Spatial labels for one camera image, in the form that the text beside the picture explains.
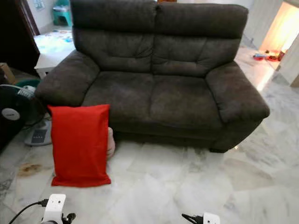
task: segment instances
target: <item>pillowcase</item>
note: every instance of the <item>pillowcase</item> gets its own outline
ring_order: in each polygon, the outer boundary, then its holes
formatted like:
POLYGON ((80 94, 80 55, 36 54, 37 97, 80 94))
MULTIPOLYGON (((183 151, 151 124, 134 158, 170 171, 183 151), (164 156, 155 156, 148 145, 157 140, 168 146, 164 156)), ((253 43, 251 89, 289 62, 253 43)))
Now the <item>pillowcase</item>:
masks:
POLYGON ((109 105, 48 107, 56 173, 52 186, 110 184, 106 174, 109 105))

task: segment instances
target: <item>white table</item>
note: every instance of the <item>white table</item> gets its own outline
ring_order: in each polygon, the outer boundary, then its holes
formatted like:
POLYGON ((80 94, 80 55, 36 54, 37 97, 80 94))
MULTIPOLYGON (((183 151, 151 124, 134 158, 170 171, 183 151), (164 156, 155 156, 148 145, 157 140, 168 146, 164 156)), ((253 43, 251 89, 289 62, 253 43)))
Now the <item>white table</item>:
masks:
POLYGON ((40 55, 34 67, 40 78, 55 68, 74 49, 72 33, 69 30, 57 30, 34 37, 40 55))

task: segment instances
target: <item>cardboard box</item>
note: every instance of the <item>cardboard box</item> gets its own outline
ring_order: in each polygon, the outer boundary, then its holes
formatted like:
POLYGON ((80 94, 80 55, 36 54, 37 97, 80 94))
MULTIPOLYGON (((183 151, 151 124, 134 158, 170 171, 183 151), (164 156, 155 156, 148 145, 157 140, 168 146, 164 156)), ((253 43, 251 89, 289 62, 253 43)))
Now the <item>cardboard box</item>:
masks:
POLYGON ((0 63, 0 68, 4 71, 4 76, 10 84, 15 84, 16 79, 6 63, 0 63))

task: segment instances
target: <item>sofa leg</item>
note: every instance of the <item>sofa leg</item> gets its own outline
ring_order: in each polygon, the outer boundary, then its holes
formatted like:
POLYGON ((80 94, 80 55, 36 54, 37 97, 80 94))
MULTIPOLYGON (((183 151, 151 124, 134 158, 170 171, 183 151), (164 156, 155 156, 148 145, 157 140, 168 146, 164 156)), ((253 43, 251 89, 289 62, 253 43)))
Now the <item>sofa leg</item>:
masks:
POLYGON ((228 150, 220 150, 220 149, 210 148, 209 151, 210 151, 211 153, 225 153, 225 152, 227 152, 228 150))

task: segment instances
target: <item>sofa armrest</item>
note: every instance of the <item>sofa armrest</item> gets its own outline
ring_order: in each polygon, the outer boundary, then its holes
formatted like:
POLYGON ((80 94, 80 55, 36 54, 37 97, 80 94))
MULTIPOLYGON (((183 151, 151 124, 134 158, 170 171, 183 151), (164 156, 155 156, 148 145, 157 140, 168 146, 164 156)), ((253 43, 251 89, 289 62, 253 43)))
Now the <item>sofa armrest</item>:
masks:
POLYGON ((74 50, 41 81, 35 94, 46 104, 79 106, 99 71, 91 58, 74 50))
POLYGON ((261 121, 269 116, 269 107, 236 62, 213 69, 206 82, 224 123, 261 121))

